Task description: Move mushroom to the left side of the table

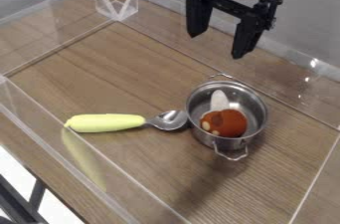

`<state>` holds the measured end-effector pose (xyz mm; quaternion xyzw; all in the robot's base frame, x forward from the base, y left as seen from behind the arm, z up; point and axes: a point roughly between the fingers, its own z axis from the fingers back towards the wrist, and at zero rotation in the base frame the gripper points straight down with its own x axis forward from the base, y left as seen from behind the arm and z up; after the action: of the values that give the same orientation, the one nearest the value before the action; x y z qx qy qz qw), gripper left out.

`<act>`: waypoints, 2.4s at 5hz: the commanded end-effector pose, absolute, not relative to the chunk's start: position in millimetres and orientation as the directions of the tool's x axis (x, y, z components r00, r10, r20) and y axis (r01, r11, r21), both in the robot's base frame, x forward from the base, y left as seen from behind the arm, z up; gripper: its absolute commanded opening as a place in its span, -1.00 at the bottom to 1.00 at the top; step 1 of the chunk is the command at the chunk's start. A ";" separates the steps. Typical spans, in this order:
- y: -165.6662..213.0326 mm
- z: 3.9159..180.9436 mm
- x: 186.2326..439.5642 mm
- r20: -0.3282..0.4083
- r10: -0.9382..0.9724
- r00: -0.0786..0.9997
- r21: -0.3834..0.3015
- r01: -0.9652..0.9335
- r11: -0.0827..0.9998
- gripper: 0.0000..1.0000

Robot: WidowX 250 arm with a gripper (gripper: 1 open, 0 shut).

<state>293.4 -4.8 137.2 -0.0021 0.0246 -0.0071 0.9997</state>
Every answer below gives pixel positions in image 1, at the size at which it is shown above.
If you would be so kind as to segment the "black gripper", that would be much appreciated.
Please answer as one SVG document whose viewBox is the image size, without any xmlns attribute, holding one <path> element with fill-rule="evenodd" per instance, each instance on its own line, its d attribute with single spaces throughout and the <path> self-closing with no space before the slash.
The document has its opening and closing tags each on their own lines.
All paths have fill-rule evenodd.
<svg viewBox="0 0 340 224">
<path fill-rule="evenodd" d="M 186 0 L 186 27 L 192 38 L 208 27 L 212 9 L 240 19 L 236 25 L 231 56 L 240 59 L 258 44 L 264 30 L 272 28 L 283 0 Z"/>
</svg>

